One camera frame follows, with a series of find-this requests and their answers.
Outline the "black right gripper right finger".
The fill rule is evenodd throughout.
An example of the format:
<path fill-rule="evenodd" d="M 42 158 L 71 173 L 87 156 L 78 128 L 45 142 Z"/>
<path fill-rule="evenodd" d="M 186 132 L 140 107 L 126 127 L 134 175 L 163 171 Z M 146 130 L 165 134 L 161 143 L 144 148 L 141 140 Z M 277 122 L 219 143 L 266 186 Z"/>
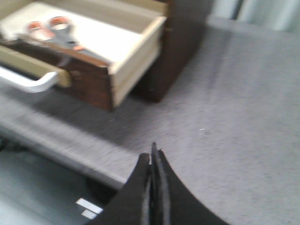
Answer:
<path fill-rule="evenodd" d="M 227 225 L 184 185 L 154 142 L 151 147 L 151 223 L 153 225 Z"/>

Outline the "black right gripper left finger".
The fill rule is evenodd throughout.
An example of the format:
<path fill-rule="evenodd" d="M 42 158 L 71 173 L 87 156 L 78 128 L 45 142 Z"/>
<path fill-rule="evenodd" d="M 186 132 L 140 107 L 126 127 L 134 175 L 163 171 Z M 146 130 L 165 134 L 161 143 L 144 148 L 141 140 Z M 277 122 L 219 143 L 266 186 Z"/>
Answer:
<path fill-rule="evenodd" d="M 127 182 L 90 225 L 148 225 L 150 156 L 140 154 Z"/>

